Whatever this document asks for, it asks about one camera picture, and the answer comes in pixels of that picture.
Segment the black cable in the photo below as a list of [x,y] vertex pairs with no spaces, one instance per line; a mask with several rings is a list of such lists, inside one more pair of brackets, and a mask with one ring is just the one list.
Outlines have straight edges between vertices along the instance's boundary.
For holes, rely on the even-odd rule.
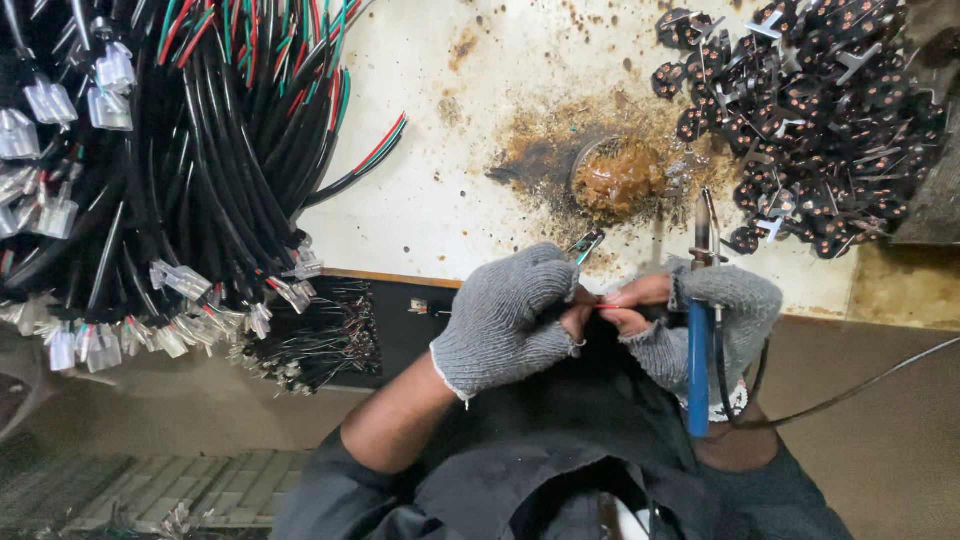
[[[945,348],[947,348],[947,347],[949,347],[949,346],[951,346],[951,345],[957,344],[957,343],[960,343],[960,337],[954,337],[953,339],[950,339],[950,340],[948,340],[948,341],[945,341],[944,343],[941,343],[940,345],[937,345],[936,347],[927,349],[926,351],[923,351],[922,353],[920,353],[920,354],[918,354],[918,355],[911,356],[910,358],[904,360],[903,362],[900,362],[899,364],[891,367],[890,369],[884,371],[883,373],[881,373],[881,374],[879,374],[879,375],[876,375],[876,376],[873,376],[873,377],[871,377],[871,378],[869,378],[869,379],[867,379],[867,380],[864,380],[863,382],[861,382],[861,383],[858,384],[857,386],[854,386],[853,388],[850,388],[849,390],[847,390],[847,391],[845,391],[845,392],[843,392],[843,393],[841,393],[841,394],[838,394],[838,395],[830,398],[829,400],[826,400],[826,401],[824,401],[824,402],[822,402],[822,403],[820,403],[820,404],[818,404],[818,405],[814,405],[814,406],[812,406],[812,407],[810,407],[810,408],[808,408],[808,409],[802,410],[802,411],[800,411],[800,412],[798,412],[798,413],[791,414],[791,415],[789,415],[789,416],[785,416],[785,417],[780,418],[780,419],[778,419],[778,420],[762,420],[762,421],[757,421],[757,422],[732,422],[732,426],[733,426],[735,429],[738,429],[738,430],[764,430],[764,429],[769,429],[769,428],[779,428],[780,426],[785,426],[785,425],[787,425],[787,424],[790,424],[791,422],[795,422],[795,421],[800,420],[800,419],[802,419],[802,418],[806,418],[807,416],[810,416],[811,414],[816,414],[817,412],[820,412],[820,411],[822,411],[822,410],[826,410],[826,409],[828,409],[828,408],[831,408],[831,407],[834,406],[834,405],[837,405],[837,404],[839,404],[839,403],[842,403],[842,402],[848,400],[849,398],[852,398],[853,396],[859,394],[860,392],[863,392],[863,391],[866,390],[867,388],[870,388],[870,387],[873,386],[874,384],[877,384],[877,383],[880,382],[881,380],[886,379],[886,378],[889,377],[890,375],[893,375],[894,373],[897,373],[899,370],[905,368],[906,366],[908,366],[908,365],[910,365],[910,364],[912,364],[912,363],[914,363],[914,362],[916,362],[916,361],[918,361],[918,360],[920,360],[920,359],[922,359],[922,358],[925,358],[925,357],[927,357],[927,356],[930,356],[930,355],[932,355],[932,354],[934,354],[934,353],[936,353],[936,352],[938,352],[938,351],[941,351],[941,350],[943,350],[943,349],[945,349]],[[757,380],[760,380],[760,378],[762,377],[763,371],[764,371],[764,369],[765,369],[765,364],[766,364],[766,348],[764,348],[764,354],[763,354],[763,355],[761,356],[761,358],[760,358],[760,368],[759,368],[759,371],[757,371],[757,374],[756,374],[756,375],[757,375]],[[717,366],[717,375],[718,375],[718,376],[720,375],[721,370],[722,370],[722,368],[721,368],[721,367],[719,366],[719,364],[718,364],[718,366]],[[725,382],[723,379],[721,379],[721,392],[723,392],[724,395],[727,395],[727,393],[724,392],[724,390],[723,390],[723,387],[725,387],[726,385],[727,385],[726,382]],[[759,390],[759,388],[758,388],[758,383],[755,383],[754,387],[755,387],[755,389],[754,389],[755,392]],[[726,403],[724,404],[725,411],[726,411],[726,413],[727,413],[728,415],[730,415],[730,414],[731,414],[731,411],[726,410],[727,407],[728,407],[728,405],[729,405],[730,398],[728,397],[727,400],[725,400],[725,401],[726,401]]]
[[375,160],[368,163],[367,166],[360,169],[356,173],[354,173],[353,171],[350,171],[346,174],[346,176],[344,176],[337,182],[334,182],[333,184],[328,185],[327,187],[321,189],[320,191],[317,191],[316,193],[311,193],[310,195],[307,195],[307,197],[303,200],[303,203],[300,205],[300,209],[304,210],[304,209],[309,209],[310,207],[314,207],[322,203],[323,201],[329,199],[330,197],[337,195],[338,193],[347,189],[351,185],[356,184],[357,181],[359,181],[361,178],[363,178],[364,176],[369,174],[371,171],[373,171],[380,163],[382,163],[388,156],[390,156],[390,153],[394,151],[394,148],[396,148],[396,146],[399,144],[402,138],[403,138],[403,135],[398,135],[396,139],[394,139],[394,142],[390,144],[387,148],[385,148],[384,151],[379,156],[377,156]]
[[185,70],[183,71],[183,84],[186,87],[187,112],[190,117],[190,137],[193,140],[192,147],[194,151],[195,162],[199,165],[199,174],[197,175],[197,178],[199,181],[199,186],[202,189],[201,193],[205,195],[206,199],[210,203],[210,208],[208,211],[212,212],[217,226],[221,229],[225,237],[232,242],[233,246],[237,250],[237,254],[241,259],[243,259],[244,263],[247,264],[248,268],[251,271],[255,270],[258,267],[256,258],[253,257],[253,254],[247,248],[247,245],[244,243],[243,238],[241,238],[237,228],[230,221],[230,218],[227,215],[227,210],[224,208],[220,198],[217,197],[217,192],[213,187],[213,182],[210,180],[210,172],[207,170],[206,164],[204,140],[200,136],[200,119],[198,118],[196,105],[197,98],[193,95],[193,88],[190,85],[190,78]]
[[92,51],[93,41],[90,38],[90,27],[86,22],[84,0],[70,0],[70,7],[73,9],[73,18],[77,21],[77,31],[80,33],[80,43],[84,45],[84,50],[87,52]]
[[86,312],[84,318],[87,320],[98,320],[97,309],[103,301],[103,292],[109,286],[109,278],[113,276],[113,258],[116,255],[117,245],[120,242],[120,223],[123,220],[123,212],[126,201],[120,201],[117,210],[113,214],[113,222],[110,224],[107,241],[104,243],[104,251],[100,255],[100,264],[97,265],[97,273],[93,279],[93,288],[90,290],[90,298],[86,302]]
[[26,58],[27,44],[23,40],[23,32],[20,30],[20,22],[16,18],[16,6],[13,0],[3,0],[4,13],[7,15],[7,24],[10,26],[10,33],[13,36],[13,43],[16,44],[17,54],[21,58]]

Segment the floor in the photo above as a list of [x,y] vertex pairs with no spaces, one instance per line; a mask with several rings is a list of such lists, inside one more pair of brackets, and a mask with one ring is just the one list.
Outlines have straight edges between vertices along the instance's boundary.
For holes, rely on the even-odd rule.
[[[771,418],[815,405],[952,334],[786,320],[761,402]],[[910,366],[834,409],[781,429],[857,538],[960,536],[960,349]],[[316,446],[366,394],[276,395],[225,360],[145,356],[75,380],[28,421],[48,451],[236,455]]]

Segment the burn stain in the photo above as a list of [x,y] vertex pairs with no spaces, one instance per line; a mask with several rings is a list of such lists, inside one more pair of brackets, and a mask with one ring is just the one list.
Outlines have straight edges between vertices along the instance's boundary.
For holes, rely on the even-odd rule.
[[455,128],[464,121],[464,109],[455,97],[445,97],[437,104],[437,114],[447,128]]
[[[695,189],[679,199],[644,198],[633,213],[610,222],[584,212],[570,184],[571,169],[581,151],[611,135],[634,135],[649,141],[664,168],[682,159],[683,149],[670,147],[670,134],[684,106],[614,89],[585,98],[538,100],[524,96],[517,98],[515,108],[515,115],[493,131],[500,150],[483,168],[488,178],[512,190],[523,209],[539,215],[531,229],[541,230],[541,234],[532,240],[568,246],[590,228],[624,222],[686,228]],[[711,155],[707,140],[693,146],[699,155]],[[695,173],[694,183],[730,196],[736,185],[735,170],[731,158],[717,157]],[[540,217],[543,210],[548,214]]]
[[474,34],[470,28],[465,28],[464,31],[460,33],[460,37],[457,38],[450,48],[451,57],[447,65],[451,71],[460,71],[460,65],[467,59],[470,53],[473,52],[478,41],[477,35]]

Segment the gray knit glove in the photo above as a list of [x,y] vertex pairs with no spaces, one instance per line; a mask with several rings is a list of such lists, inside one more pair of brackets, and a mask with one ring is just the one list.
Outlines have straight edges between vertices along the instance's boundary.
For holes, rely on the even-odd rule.
[[450,324],[430,344],[446,385],[465,401],[578,356],[559,321],[538,325],[537,318],[573,300],[579,279],[577,264],[548,243],[477,268],[453,299]]
[[[690,299],[724,306],[724,353],[727,388],[732,393],[744,370],[759,356],[763,342],[777,322],[783,295],[776,285],[733,266],[690,271],[688,260],[668,261],[672,291],[668,307],[687,311]],[[647,331],[620,338],[640,366],[657,384],[685,401],[687,377],[686,328],[667,329],[657,321]],[[710,404],[722,401],[716,368],[709,366]]]

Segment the finger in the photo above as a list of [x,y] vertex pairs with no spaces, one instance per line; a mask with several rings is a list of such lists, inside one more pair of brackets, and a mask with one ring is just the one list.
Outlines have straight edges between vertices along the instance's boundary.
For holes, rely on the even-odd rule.
[[574,305],[586,305],[593,306],[597,303],[597,297],[592,292],[588,291],[583,285],[577,285],[576,292],[573,293],[573,304]]
[[584,326],[587,325],[592,311],[593,307],[579,305],[571,307],[560,316],[560,326],[564,327],[575,343],[584,341]]
[[580,279],[576,263],[565,260],[550,260],[523,272],[520,294],[537,315],[550,305],[573,300]]
[[613,323],[620,337],[633,337],[650,329],[650,323],[643,318],[643,315],[632,309],[603,309],[600,311],[600,318]]
[[613,294],[603,297],[604,304],[620,307],[653,306],[670,300],[670,275],[654,274],[624,285]]
[[567,356],[579,356],[580,348],[577,347],[577,343],[579,342],[574,342],[560,321],[540,326],[523,342],[522,365],[527,373],[520,374],[519,377],[526,378]]
[[550,242],[541,242],[515,255],[524,266],[538,266],[551,260],[564,260],[564,251]]

